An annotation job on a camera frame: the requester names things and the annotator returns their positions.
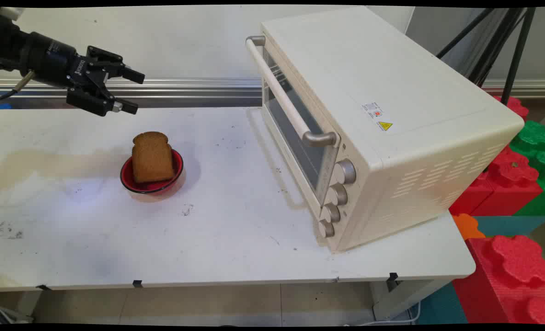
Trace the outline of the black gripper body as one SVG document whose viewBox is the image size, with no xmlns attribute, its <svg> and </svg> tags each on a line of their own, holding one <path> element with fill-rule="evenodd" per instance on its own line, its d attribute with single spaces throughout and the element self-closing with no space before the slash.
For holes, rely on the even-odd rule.
<svg viewBox="0 0 545 331">
<path fill-rule="evenodd" d="M 33 74 L 35 81 L 58 88 L 97 86 L 87 77 L 86 66 L 90 58 L 98 59 L 95 46 L 88 46 L 86 56 L 74 47 L 41 35 L 37 32 L 21 32 L 20 74 Z"/>
</svg>

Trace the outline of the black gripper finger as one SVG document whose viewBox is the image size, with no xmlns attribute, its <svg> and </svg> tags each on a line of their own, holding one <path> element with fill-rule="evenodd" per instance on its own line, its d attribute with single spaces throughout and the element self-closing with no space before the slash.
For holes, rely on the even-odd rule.
<svg viewBox="0 0 545 331">
<path fill-rule="evenodd" d="M 87 71 L 108 74 L 109 78 L 125 78 L 126 80 L 143 84 L 145 75 L 132 69 L 123 63 L 123 58 L 110 51 L 102 50 L 95 46 L 88 46 L 86 51 L 88 58 Z"/>
<path fill-rule="evenodd" d="M 92 114 L 104 117 L 108 112 L 136 114 L 138 104 L 116 98 L 104 83 L 86 79 L 83 81 L 67 78 L 66 103 Z"/>
</svg>

